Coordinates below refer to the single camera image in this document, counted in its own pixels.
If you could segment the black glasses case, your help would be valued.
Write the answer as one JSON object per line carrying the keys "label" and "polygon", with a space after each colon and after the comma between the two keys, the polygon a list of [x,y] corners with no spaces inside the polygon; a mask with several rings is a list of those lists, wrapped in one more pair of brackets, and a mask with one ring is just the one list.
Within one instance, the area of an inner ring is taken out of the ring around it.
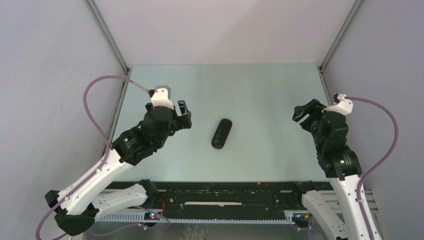
{"label": "black glasses case", "polygon": [[223,118],[220,120],[215,133],[211,139],[211,146],[216,150],[221,150],[228,139],[233,123],[230,119]]}

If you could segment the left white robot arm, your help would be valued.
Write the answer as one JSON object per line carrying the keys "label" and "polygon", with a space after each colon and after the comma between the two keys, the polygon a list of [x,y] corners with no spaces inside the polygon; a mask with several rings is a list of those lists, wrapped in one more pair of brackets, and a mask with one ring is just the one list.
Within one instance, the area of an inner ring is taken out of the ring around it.
{"label": "left white robot arm", "polygon": [[62,191],[50,190],[44,197],[56,213],[58,227],[70,236],[90,229],[105,215],[135,206],[153,208],[159,192],[149,179],[105,194],[102,191],[117,177],[161,149],[175,132],[192,127],[186,102],[178,101],[181,114],[174,107],[146,104],[142,121],[126,130],[112,143],[104,157],[84,176]]}

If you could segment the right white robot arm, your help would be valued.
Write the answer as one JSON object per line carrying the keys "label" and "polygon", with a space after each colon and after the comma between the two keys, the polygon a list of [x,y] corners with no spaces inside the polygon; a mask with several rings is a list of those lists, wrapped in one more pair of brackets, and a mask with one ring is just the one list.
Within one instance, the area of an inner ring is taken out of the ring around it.
{"label": "right white robot arm", "polygon": [[307,209],[329,240],[380,240],[363,187],[363,171],[355,152],[346,144],[349,127],[346,116],[353,102],[340,95],[334,105],[312,99],[294,108],[292,120],[312,135],[318,164],[338,198],[343,218],[332,210],[312,181],[296,183],[291,204]]}

